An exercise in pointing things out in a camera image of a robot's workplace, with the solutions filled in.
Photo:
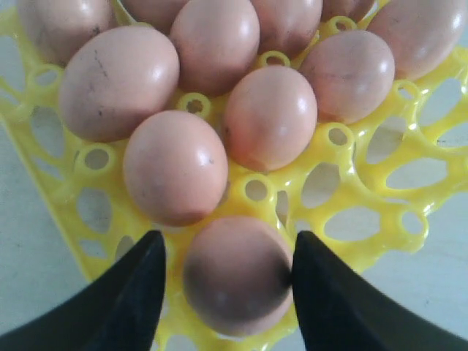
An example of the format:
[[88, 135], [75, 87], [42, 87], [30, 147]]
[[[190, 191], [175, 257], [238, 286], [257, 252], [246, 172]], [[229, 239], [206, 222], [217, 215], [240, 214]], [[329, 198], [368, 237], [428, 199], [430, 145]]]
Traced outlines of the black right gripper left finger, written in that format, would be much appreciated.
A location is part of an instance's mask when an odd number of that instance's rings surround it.
[[1, 336], [2, 350], [149, 350], [162, 312], [166, 250], [147, 232], [68, 301]]

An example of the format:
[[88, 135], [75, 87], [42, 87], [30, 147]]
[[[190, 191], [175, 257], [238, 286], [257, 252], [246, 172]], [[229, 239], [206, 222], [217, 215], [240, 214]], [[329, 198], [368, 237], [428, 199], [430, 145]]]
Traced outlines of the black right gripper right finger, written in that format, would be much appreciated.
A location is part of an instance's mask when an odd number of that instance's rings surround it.
[[369, 284], [311, 231], [296, 238], [292, 293], [307, 350], [467, 349], [467, 340]]

